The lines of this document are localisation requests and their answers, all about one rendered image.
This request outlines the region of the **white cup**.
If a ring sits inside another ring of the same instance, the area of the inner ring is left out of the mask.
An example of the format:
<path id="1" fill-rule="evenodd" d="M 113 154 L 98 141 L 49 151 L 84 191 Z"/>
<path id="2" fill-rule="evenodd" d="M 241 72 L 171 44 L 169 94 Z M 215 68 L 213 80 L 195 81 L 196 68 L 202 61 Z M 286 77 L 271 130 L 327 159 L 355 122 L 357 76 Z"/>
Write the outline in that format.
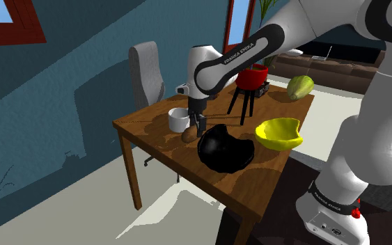
<path id="1" fill-rule="evenodd" d="M 172 132 L 183 133 L 189 125 L 188 108 L 176 107 L 168 111 L 168 126 Z"/>

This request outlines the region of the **brown potato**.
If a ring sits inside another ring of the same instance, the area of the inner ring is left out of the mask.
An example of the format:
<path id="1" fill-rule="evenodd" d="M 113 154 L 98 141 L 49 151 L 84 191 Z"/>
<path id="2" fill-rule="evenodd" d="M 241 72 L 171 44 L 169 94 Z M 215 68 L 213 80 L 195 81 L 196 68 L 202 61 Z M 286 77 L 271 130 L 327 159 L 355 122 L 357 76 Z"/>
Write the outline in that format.
<path id="1" fill-rule="evenodd" d="M 191 143 L 197 139 L 197 127 L 192 125 L 182 133 L 181 139 L 185 143 Z"/>

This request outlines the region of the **black bowl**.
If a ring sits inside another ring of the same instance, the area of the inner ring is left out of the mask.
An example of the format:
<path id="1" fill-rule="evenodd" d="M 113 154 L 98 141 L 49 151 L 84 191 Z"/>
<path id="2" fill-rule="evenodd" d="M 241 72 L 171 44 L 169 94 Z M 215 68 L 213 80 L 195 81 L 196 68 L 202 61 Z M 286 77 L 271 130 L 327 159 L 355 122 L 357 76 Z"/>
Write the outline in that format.
<path id="1" fill-rule="evenodd" d="M 218 173 L 235 173 L 244 169 L 253 160 L 255 150 L 252 140 L 231 136 L 225 124 L 207 130 L 197 148 L 200 161 Z"/>

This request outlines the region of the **wooden table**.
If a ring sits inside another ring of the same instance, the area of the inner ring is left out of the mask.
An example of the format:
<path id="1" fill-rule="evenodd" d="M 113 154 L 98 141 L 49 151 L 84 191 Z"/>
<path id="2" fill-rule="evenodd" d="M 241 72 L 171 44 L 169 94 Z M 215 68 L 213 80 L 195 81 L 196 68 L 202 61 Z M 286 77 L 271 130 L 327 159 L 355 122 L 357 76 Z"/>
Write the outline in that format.
<path id="1" fill-rule="evenodd" d="M 271 85 L 265 95 L 255 100 L 253 115 L 240 124 L 241 113 L 233 109 L 227 113 L 235 85 L 223 89 L 218 98 L 210 100 L 204 115 L 207 127 L 224 123 L 228 133 L 237 139 L 254 139 L 255 128 L 272 118 L 296 118 L 303 121 L 311 107 L 313 95 L 295 102 L 288 98 L 286 89 Z M 184 143 L 181 135 L 168 125 L 168 112 L 175 107 L 186 107 L 187 96 L 174 95 L 152 106 L 113 121 L 123 152 L 132 199 L 141 209 L 141 197 L 132 145 L 162 162 L 181 177 L 217 199 L 243 218 L 233 245 L 246 245 L 253 226 L 260 222 L 281 176 L 289 151 L 274 151 L 255 142 L 255 157 L 243 170 L 222 174 L 210 170 L 197 154 L 197 143 Z"/>

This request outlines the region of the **grey office chair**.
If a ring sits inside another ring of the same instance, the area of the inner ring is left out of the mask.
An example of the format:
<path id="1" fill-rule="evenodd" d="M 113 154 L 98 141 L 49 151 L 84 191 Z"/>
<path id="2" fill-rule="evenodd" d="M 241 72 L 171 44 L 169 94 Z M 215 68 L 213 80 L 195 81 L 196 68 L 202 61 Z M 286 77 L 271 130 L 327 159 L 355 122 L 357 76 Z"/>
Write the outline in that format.
<path id="1" fill-rule="evenodd" d="M 128 61 L 136 110 L 160 102 L 164 98 L 165 84 L 159 69 L 156 42 L 130 47 Z"/>

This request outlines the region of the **red pot on black legs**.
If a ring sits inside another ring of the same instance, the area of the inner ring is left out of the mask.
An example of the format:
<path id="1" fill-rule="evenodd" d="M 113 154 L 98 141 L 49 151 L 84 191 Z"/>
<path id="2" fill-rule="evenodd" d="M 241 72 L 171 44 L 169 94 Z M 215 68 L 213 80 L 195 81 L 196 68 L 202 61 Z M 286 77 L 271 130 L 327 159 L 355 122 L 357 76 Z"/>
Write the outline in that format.
<path id="1" fill-rule="evenodd" d="M 233 98 L 230 102 L 227 114 L 230 114 L 235 104 L 238 94 L 241 90 L 244 91 L 244 101 L 242 106 L 242 115 L 240 119 L 240 125 L 244 124 L 246 115 L 246 109 L 248 102 L 250 102 L 249 116 L 253 115 L 253 105 L 256 90 L 263 84 L 267 78 L 268 67 L 260 64 L 254 64 L 251 68 L 246 68 L 238 74 L 235 83 L 237 88 L 235 89 Z"/>

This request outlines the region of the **dark patterned box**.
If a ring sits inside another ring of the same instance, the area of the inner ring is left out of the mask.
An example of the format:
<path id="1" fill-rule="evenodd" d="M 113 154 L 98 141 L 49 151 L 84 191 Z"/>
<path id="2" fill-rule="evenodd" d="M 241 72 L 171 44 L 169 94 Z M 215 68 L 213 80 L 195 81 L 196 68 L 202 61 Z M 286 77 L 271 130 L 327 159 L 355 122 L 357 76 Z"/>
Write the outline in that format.
<path id="1" fill-rule="evenodd" d="M 256 90 L 254 90 L 254 96 L 255 97 L 261 97 L 263 96 L 269 89 L 269 82 L 268 81 L 264 81 L 259 88 L 257 88 Z"/>

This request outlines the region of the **yellow bowl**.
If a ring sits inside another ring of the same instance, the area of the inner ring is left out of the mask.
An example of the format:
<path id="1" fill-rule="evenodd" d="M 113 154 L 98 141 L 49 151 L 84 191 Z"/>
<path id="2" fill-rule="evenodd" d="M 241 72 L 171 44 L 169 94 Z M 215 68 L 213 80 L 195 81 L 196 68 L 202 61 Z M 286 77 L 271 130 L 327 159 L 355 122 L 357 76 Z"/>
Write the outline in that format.
<path id="1" fill-rule="evenodd" d="M 255 138 L 270 150 L 291 150 L 303 142 L 299 126 L 296 118 L 272 118 L 255 128 Z"/>

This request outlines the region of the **red framed door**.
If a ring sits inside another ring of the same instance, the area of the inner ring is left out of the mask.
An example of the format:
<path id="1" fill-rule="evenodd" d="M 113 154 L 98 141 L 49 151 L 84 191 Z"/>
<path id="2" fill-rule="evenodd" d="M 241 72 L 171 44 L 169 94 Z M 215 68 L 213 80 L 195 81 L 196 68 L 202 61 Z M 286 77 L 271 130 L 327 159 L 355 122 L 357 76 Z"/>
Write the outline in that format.
<path id="1" fill-rule="evenodd" d="M 228 0 L 228 13 L 222 48 L 223 54 L 249 37 L 255 1 Z"/>

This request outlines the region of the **green melon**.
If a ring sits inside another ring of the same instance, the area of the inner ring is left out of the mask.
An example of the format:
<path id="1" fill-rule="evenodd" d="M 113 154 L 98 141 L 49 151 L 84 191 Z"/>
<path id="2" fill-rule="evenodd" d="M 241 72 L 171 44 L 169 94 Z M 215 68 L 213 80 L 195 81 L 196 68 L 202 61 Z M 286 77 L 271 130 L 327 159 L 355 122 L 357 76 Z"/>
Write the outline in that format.
<path id="1" fill-rule="evenodd" d="M 299 100 L 308 95 L 314 88 L 313 80 L 306 75 L 293 77 L 287 86 L 288 97 Z"/>

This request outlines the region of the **dark robot stand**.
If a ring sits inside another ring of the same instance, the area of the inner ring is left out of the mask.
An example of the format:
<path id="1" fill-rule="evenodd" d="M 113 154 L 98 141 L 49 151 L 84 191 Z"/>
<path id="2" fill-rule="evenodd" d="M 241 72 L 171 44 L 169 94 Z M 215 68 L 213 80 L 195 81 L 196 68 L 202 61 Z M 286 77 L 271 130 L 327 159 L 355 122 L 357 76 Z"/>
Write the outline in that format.
<path id="1" fill-rule="evenodd" d="M 289 157 L 264 216 L 256 223 L 246 245 L 331 245 L 312 235 L 300 219 L 295 203 L 317 176 L 317 171 Z M 362 217 L 368 224 L 370 245 L 392 245 L 392 210 L 389 195 L 369 185 L 361 195 Z"/>

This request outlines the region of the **green house plant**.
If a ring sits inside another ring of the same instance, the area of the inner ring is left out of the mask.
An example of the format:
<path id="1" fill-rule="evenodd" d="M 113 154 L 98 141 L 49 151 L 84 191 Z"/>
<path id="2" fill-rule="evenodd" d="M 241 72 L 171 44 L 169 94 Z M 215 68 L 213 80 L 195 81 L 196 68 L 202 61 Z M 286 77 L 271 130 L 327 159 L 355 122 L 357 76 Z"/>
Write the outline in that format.
<path id="1" fill-rule="evenodd" d="M 272 7 L 276 5 L 276 3 L 279 0 L 259 0 L 260 2 L 260 25 L 259 27 L 262 26 L 263 20 L 267 14 L 267 11 L 270 10 Z M 269 67 L 271 65 L 272 60 L 274 59 L 274 56 L 269 56 L 267 58 L 262 59 L 262 64 L 265 67 Z"/>

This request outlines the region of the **brown sofa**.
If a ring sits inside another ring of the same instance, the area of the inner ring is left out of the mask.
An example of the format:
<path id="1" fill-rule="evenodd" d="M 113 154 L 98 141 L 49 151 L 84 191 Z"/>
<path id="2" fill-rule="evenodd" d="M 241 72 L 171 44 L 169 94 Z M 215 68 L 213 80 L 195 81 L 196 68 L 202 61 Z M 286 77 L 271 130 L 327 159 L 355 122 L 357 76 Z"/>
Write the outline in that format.
<path id="1" fill-rule="evenodd" d="M 289 79 L 307 75 L 317 85 L 363 95 L 385 57 L 386 45 L 363 38 L 344 26 L 298 50 L 303 51 L 301 56 L 277 56 L 269 73 Z"/>

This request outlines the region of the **red framed window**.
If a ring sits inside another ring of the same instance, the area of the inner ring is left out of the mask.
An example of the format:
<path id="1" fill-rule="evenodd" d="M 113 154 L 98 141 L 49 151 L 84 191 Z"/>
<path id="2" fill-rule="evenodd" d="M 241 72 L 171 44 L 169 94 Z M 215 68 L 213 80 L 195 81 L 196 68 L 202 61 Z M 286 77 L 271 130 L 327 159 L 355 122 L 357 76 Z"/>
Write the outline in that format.
<path id="1" fill-rule="evenodd" d="M 0 46 L 46 43 L 32 0 L 2 0 L 11 22 L 0 22 Z"/>

